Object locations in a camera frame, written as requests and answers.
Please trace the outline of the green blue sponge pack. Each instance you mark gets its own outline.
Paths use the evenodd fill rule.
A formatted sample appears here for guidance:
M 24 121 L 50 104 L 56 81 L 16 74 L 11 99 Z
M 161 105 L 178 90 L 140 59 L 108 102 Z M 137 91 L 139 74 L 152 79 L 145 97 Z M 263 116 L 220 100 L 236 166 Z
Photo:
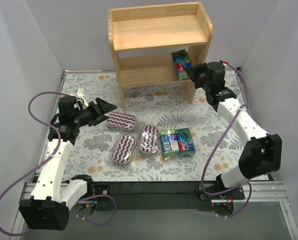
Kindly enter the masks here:
M 179 155 L 180 149 L 176 130 L 168 129 L 160 133 L 162 155 L 164 158 L 175 157 Z
M 178 50 L 171 53 L 173 66 L 179 80 L 184 80 L 189 78 L 186 73 L 186 68 L 192 68 L 193 63 L 185 49 Z
M 180 157 L 194 157 L 195 146 L 193 137 L 189 128 L 181 128 L 176 130 L 177 141 L 179 146 Z

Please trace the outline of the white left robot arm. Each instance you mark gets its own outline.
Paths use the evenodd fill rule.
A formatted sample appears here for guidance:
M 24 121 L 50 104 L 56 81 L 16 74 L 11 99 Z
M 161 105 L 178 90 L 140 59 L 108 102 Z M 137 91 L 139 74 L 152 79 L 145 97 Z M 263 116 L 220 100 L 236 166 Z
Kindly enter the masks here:
M 73 176 L 64 189 L 61 189 L 62 178 L 80 128 L 106 121 L 107 114 L 115 109 L 115 105 L 100 98 L 89 102 L 86 108 L 75 96 L 59 99 L 59 112 L 50 121 L 49 160 L 41 167 L 29 198 L 20 201 L 19 210 L 30 229 L 64 230 L 70 210 L 78 200 L 90 199 L 97 193 L 92 177 L 87 174 Z

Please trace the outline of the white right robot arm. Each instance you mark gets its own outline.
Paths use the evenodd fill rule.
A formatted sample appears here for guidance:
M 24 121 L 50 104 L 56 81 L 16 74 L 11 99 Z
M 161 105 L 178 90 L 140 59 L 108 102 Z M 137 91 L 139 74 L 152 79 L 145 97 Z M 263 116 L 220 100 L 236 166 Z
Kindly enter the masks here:
M 218 175 L 214 185 L 201 188 L 207 196 L 229 193 L 248 180 L 278 171 L 281 165 L 281 137 L 262 129 L 248 114 L 246 105 L 226 87 L 226 65 L 223 61 L 213 61 L 185 69 L 194 87 L 205 91 L 209 105 L 229 123 L 220 139 L 233 129 L 244 145 L 237 166 Z

